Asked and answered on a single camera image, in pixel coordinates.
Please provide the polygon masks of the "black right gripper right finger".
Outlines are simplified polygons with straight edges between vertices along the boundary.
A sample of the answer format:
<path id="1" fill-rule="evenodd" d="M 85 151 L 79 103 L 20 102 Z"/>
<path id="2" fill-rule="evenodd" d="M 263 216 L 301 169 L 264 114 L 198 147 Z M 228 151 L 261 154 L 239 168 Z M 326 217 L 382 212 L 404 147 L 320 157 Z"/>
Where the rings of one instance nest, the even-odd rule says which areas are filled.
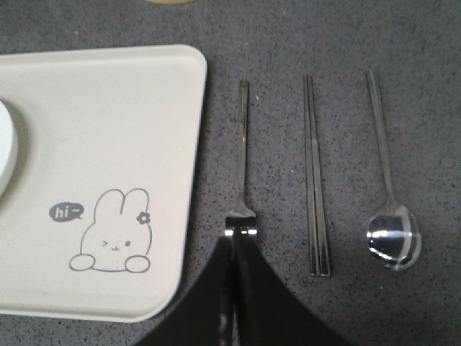
<path id="1" fill-rule="evenodd" d="M 247 235 L 236 234 L 236 311 L 241 345 L 350 345 L 285 286 Z"/>

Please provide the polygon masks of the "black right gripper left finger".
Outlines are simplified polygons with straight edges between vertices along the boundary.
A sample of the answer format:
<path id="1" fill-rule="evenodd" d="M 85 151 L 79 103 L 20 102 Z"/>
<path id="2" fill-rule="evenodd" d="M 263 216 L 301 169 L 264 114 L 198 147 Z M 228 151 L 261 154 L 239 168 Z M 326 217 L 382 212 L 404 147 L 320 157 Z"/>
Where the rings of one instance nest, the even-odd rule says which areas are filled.
<path id="1" fill-rule="evenodd" d="M 166 318 L 139 345 L 231 345 L 232 243 L 218 239 L 204 270 Z"/>

